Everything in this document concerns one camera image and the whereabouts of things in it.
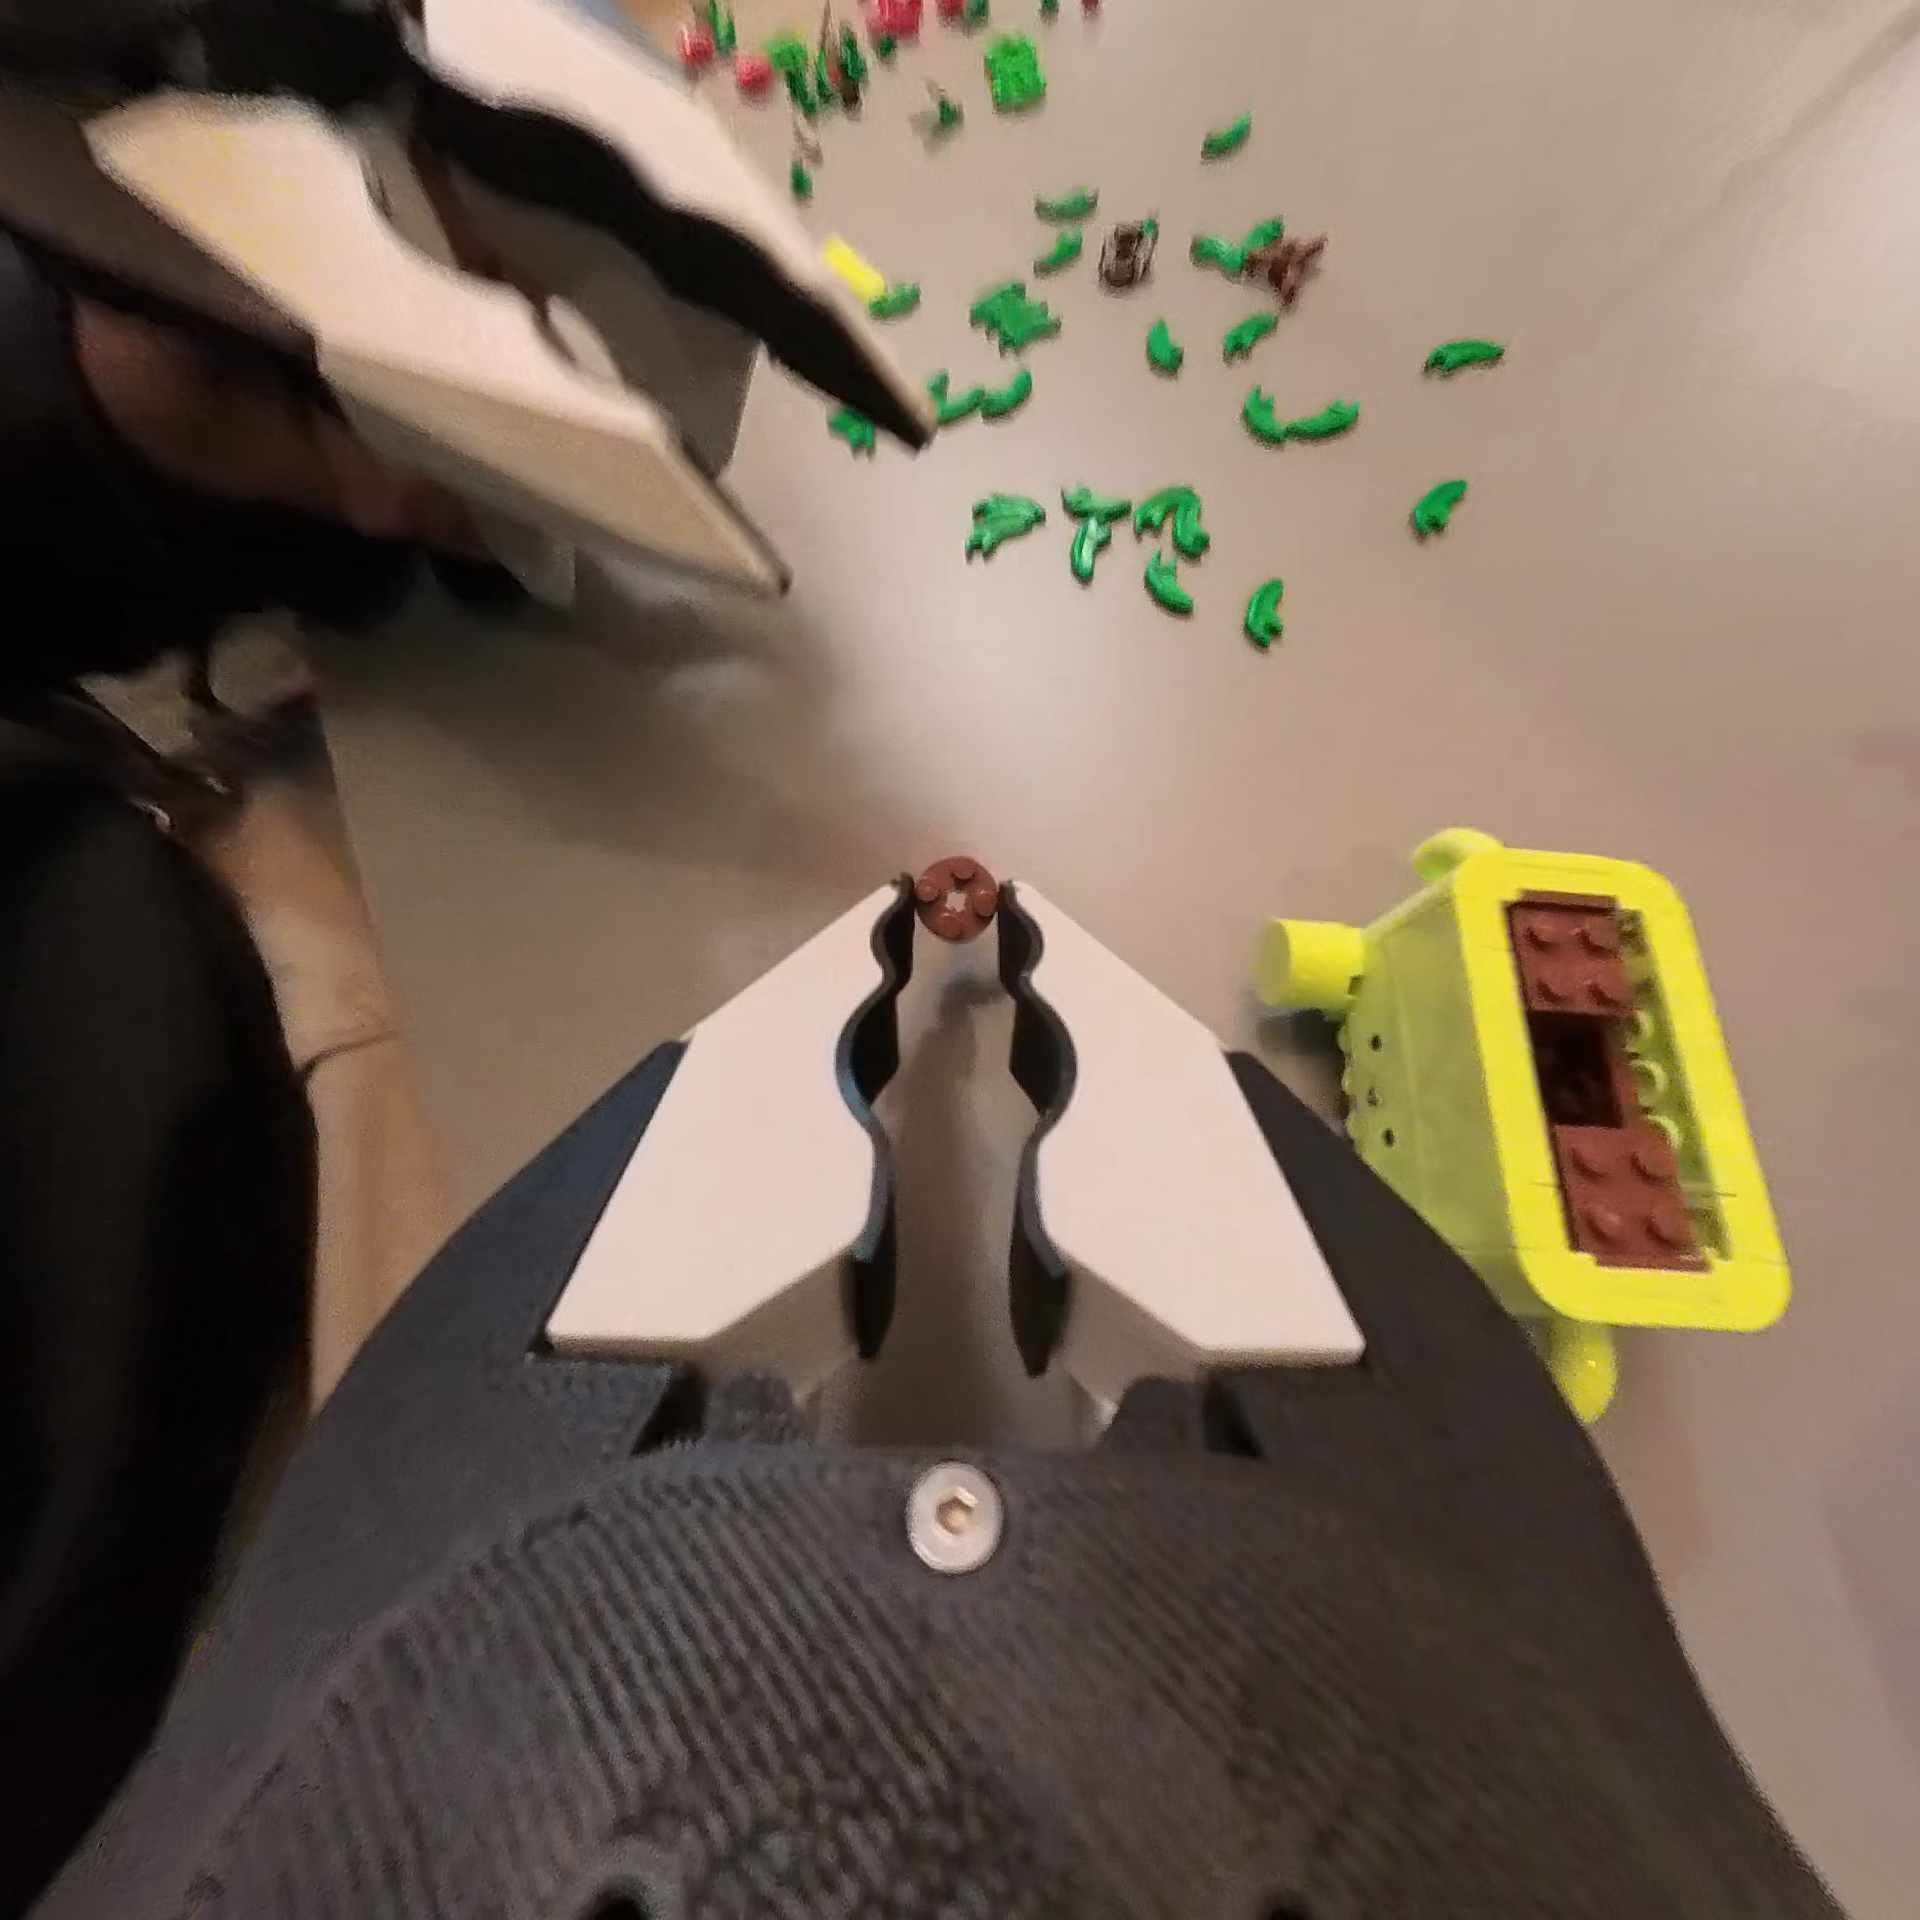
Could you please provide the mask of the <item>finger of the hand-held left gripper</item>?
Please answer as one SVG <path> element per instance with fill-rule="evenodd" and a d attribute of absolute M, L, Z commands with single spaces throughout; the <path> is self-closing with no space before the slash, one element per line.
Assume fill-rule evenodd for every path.
<path fill-rule="evenodd" d="M 414 5 L 419 127 L 519 277 L 607 332 L 625 374 L 682 410 L 695 374 L 640 373 L 640 340 L 686 324 L 710 356 L 764 349 L 908 447 L 931 404 L 825 264 L 801 216 L 710 108 L 635 37 L 575 5 Z"/>
<path fill-rule="evenodd" d="M 111 180 L 308 328 L 351 422 L 464 493 L 503 559 L 576 543 L 790 587 L 724 482 L 756 346 L 608 239 L 513 207 L 371 114 L 150 98 L 86 136 Z"/>

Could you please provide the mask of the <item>person's black jacket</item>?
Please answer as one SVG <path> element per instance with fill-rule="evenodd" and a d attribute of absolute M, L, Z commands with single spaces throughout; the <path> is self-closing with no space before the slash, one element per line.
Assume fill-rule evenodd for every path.
<path fill-rule="evenodd" d="M 6 1915 L 154 1738 L 305 1356 L 305 1078 L 154 772 L 86 698 L 6 701 Z"/>

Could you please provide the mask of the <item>person's left hand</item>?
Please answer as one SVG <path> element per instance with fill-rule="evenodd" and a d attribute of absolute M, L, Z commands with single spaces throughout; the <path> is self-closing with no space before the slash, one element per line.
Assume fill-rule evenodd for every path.
<path fill-rule="evenodd" d="M 316 400 L 108 304 L 79 302 L 73 328 L 91 396 L 160 472 L 369 536 L 406 532 L 402 478 Z"/>

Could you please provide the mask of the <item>person's khaki trousers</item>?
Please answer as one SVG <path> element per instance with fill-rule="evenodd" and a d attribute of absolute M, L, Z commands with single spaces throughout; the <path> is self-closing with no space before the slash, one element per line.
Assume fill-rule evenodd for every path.
<path fill-rule="evenodd" d="M 199 835 L 264 957 L 318 1143 L 307 1403 L 318 1410 L 455 1227 L 444 1155 L 347 843 L 320 691 L 283 616 L 222 640 L 198 722 L 235 787 Z"/>

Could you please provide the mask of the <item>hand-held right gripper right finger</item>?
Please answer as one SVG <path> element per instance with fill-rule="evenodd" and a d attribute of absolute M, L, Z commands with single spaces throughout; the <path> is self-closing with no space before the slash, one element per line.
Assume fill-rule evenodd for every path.
<path fill-rule="evenodd" d="M 1010 1243 L 1030 1375 L 1338 1367 L 1362 1333 L 1215 1030 L 1036 887 L 1000 888 L 1010 1071 L 1036 1111 Z"/>

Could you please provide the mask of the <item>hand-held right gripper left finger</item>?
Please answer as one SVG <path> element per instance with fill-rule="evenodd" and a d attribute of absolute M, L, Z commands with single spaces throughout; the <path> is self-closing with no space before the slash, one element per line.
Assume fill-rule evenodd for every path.
<path fill-rule="evenodd" d="M 668 1052 L 630 1163 L 544 1324 L 570 1357 L 840 1374 L 897 1309 L 897 1155 L 918 907 L 892 880 Z"/>

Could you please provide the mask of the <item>scatter of green leaf pieces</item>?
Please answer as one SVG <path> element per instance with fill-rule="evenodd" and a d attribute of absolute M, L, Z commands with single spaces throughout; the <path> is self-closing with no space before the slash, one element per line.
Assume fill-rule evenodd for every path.
<path fill-rule="evenodd" d="M 873 83 L 873 63 L 899 59 L 904 44 L 872 34 L 865 5 L 849 5 L 854 11 L 838 11 L 824 5 L 814 34 L 780 31 L 754 46 L 743 40 L 731 5 L 683 5 L 683 22 L 703 19 L 714 28 L 721 58 L 699 75 L 730 74 L 736 51 L 766 55 L 776 66 L 774 90 L 756 101 L 785 96 L 794 111 L 794 152 L 786 164 L 786 190 L 802 207 L 818 197 L 818 170 L 824 146 L 814 132 L 824 116 L 841 111 L 855 118 Z M 935 5 L 935 15 L 960 31 L 980 31 L 993 20 L 993 5 Z M 996 31 L 980 44 L 980 74 L 996 114 L 1034 111 L 1044 104 L 1050 77 L 1040 59 L 1040 44 L 1031 31 Z M 968 109 L 954 91 L 929 83 L 929 102 L 914 114 L 913 127 L 931 151 L 938 151 L 955 130 L 968 123 Z M 1234 118 L 1208 127 L 1195 142 L 1195 160 L 1218 166 L 1252 139 L 1257 118 L 1239 111 Z M 968 324 L 978 332 L 1002 356 L 1010 356 L 1015 371 L 1000 384 L 954 384 L 954 373 L 935 368 L 923 376 L 935 431 L 954 430 L 970 420 L 996 422 L 1015 419 L 1031 404 L 1036 391 L 1034 368 L 1027 356 L 1034 347 L 1063 335 L 1065 318 L 1054 309 L 1036 280 L 1052 280 L 1072 271 L 1089 251 L 1089 228 L 1100 212 L 1100 191 L 1090 182 L 1078 182 L 1059 194 L 1036 194 L 1031 216 L 1048 231 L 1048 250 L 1031 255 L 1027 271 L 983 288 L 968 306 Z M 1198 271 L 1211 271 L 1234 288 L 1260 288 L 1262 304 L 1238 318 L 1222 332 L 1218 358 L 1224 368 L 1243 365 L 1265 340 L 1274 339 L 1286 315 L 1275 298 L 1256 278 L 1241 271 L 1249 250 L 1260 250 L 1283 236 L 1312 236 L 1289 231 L 1283 214 L 1249 223 L 1243 231 L 1194 231 L 1186 258 Z M 824 242 L 824 262 L 832 278 L 851 291 L 855 306 L 881 324 L 899 324 L 914 318 L 923 306 L 923 283 L 892 278 L 879 270 L 844 237 Z M 1455 380 L 1473 368 L 1497 368 L 1506 358 L 1506 342 L 1487 335 L 1465 335 L 1434 342 L 1423 360 L 1425 380 Z M 1167 314 L 1160 314 L 1143 335 L 1143 365 L 1161 381 L 1177 380 L 1188 363 L 1188 349 Z M 1239 403 L 1239 426 L 1262 447 L 1316 446 L 1348 437 L 1362 419 L 1353 398 L 1330 398 L 1316 410 L 1299 411 L 1280 403 L 1275 391 L 1252 384 Z M 838 404 L 827 419 L 827 431 L 840 438 L 851 458 L 872 460 L 879 451 L 881 427 L 855 404 Z M 1447 475 L 1434 482 L 1409 504 L 1409 532 L 1427 543 L 1444 535 L 1458 504 L 1473 491 L 1467 475 Z M 1143 543 L 1143 590 L 1168 616 L 1191 616 L 1194 595 L 1186 587 L 1182 567 L 1203 562 L 1215 535 L 1208 520 L 1208 501 L 1198 486 L 1171 482 L 1142 495 L 1114 493 L 1102 486 L 1078 482 L 1060 490 L 1060 514 L 1071 531 L 1068 564 L 1075 580 L 1094 586 L 1100 558 L 1114 546 L 1118 527 L 1128 523 L 1134 539 Z M 1025 491 L 991 491 L 970 504 L 964 541 L 968 562 L 993 559 L 1003 546 L 1027 539 L 1044 527 L 1050 510 L 1042 498 Z M 1286 635 L 1283 576 L 1262 579 L 1239 613 L 1241 635 L 1262 653 L 1270 653 Z"/>

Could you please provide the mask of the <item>lime green toy brick pot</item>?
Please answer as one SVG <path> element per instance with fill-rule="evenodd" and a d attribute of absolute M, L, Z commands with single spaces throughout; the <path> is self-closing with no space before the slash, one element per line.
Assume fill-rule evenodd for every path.
<path fill-rule="evenodd" d="M 1270 922 L 1256 995 L 1334 1022 L 1361 1158 L 1596 1423 L 1619 1330 L 1760 1333 L 1793 1298 L 1696 928 L 1632 859 L 1452 828 L 1411 864 L 1364 928 Z"/>

